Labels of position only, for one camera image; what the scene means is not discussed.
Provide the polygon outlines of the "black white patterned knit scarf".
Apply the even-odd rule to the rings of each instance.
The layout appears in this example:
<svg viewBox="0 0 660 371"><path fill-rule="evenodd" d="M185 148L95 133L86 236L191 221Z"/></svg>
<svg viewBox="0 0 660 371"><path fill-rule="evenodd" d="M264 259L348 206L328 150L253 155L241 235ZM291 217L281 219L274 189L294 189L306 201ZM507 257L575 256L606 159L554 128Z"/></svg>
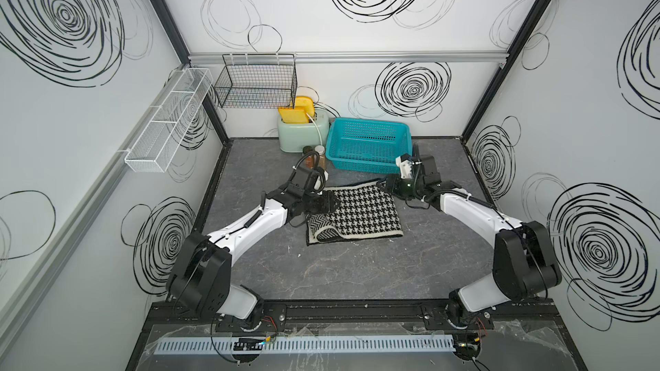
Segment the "black white patterned knit scarf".
<svg viewBox="0 0 660 371"><path fill-rule="evenodd" d="M327 187L334 208L311 215L307 221L308 245L371 240L403 235L394 198L368 181L347 187Z"/></svg>

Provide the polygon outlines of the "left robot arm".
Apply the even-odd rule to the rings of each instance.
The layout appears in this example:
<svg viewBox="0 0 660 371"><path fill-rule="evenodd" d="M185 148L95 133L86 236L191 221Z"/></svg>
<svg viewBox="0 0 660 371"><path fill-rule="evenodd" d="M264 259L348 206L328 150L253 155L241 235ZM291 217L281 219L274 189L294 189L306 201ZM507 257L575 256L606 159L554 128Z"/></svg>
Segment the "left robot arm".
<svg viewBox="0 0 660 371"><path fill-rule="evenodd" d="M168 294L202 321L229 316L243 328L258 328L264 317L263 299L231 282L233 265L293 218L333 212L338 200L325 190L327 178L320 167L297 165L283 185L261 194L259 205L246 215L209 234L189 235L170 271Z"/></svg>

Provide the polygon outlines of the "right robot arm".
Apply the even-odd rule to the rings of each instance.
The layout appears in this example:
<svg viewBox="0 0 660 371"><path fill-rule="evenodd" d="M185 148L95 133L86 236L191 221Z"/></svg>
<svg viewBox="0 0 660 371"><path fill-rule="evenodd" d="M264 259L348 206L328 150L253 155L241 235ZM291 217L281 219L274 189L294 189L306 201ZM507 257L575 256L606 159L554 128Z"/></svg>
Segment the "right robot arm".
<svg viewBox="0 0 660 371"><path fill-rule="evenodd" d="M479 313L506 302L520 302L562 282L550 234L537 221L505 216L494 204L443 180L433 156L405 154L395 160L398 173L378 180L378 188L400 200L419 200L452 216L493 249L492 272L450 293L445 313L453 327L465 329Z"/></svg>

